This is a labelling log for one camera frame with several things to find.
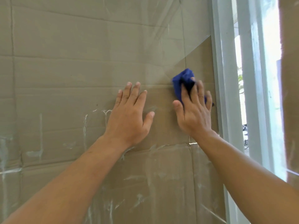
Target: pinky finger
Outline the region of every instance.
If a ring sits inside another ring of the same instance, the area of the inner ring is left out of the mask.
[[[118,91],[118,94],[117,94],[117,97],[116,97],[116,101],[115,101],[115,105],[114,105],[114,108],[117,108],[119,106],[119,104],[121,103],[121,98],[123,96],[123,91],[122,90],[119,90]]]
[[[206,97],[207,97],[206,107],[209,111],[211,111],[213,102],[212,102],[212,95],[210,91],[206,92]]]

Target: blue cloth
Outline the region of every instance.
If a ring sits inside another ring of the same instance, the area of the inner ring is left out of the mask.
[[[173,87],[174,87],[174,93],[176,94],[176,97],[179,101],[182,102],[182,91],[181,91],[181,84],[183,83],[185,88],[188,91],[188,94],[190,96],[190,92],[192,87],[194,86],[195,82],[191,79],[191,77],[194,77],[193,72],[187,68],[178,75],[174,76],[172,79]],[[206,96],[204,97],[204,103],[207,103]]]

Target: person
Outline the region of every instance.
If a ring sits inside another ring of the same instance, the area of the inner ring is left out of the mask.
[[[5,224],[81,223],[112,166],[122,153],[148,134],[155,113],[144,121],[142,112],[147,91],[139,95],[140,83],[132,92],[128,83],[119,90],[107,129],[80,158],[37,192],[7,218]],[[174,101],[180,128],[193,137],[207,154],[232,198],[252,223],[299,223],[299,192],[251,160],[211,130],[212,98],[196,82],[190,96],[182,86],[182,101]]]

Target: right arm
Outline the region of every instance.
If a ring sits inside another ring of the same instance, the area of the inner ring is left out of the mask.
[[[191,98],[182,87],[174,101],[178,124],[192,136],[213,163],[237,206],[252,224],[299,223],[299,192],[211,130],[212,98],[197,82]]]

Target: finger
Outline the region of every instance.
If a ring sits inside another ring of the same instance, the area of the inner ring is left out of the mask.
[[[138,108],[140,108],[141,110],[143,110],[146,99],[147,99],[147,91],[145,90],[137,98],[135,106],[138,106]]]
[[[117,94],[117,97],[116,97],[114,108],[117,108],[119,106],[119,104],[121,103],[121,97],[122,96],[123,96],[123,91],[122,90],[118,90],[118,94]]]
[[[210,91],[206,92],[206,96],[207,96],[207,103],[206,103],[206,107],[209,111],[211,111],[212,109],[212,105],[213,105],[213,101],[212,101],[212,95]]]
[[[189,104],[192,104],[191,100],[190,100],[190,97],[189,97],[189,94],[188,94],[188,91],[186,90],[185,86],[182,84],[181,86],[182,88],[182,102],[184,103],[184,105],[189,105]]]
[[[144,121],[143,121],[143,128],[146,130],[147,134],[148,132],[150,131],[150,127],[152,125],[152,122],[154,120],[154,116],[155,116],[155,113],[154,112],[149,112]]]
[[[204,106],[204,84],[200,80],[197,82],[197,90],[199,102],[202,106]]]
[[[123,91],[123,96],[121,98],[121,103],[120,103],[121,105],[124,105],[128,101],[131,93],[131,88],[132,88],[132,83],[128,82]]]
[[[194,84],[194,86],[191,89],[191,93],[190,93],[190,97],[191,97],[191,101],[193,104],[199,104],[199,99],[198,99],[198,92],[197,92],[197,85],[196,83]]]
[[[173,102],[174,110],[176,112],[176,117],[178,120],[178,124],[185,119],[184,108],[180,101],[176,100]]]
[[[139,95],[139,89],[140,89],[140,82],[137,82],[135,86],[133,87],[133,90],[130,94],[130,97],[128,99],[128,102],[130,102],[132,105],[134,105],[137,101],[138,95]]]

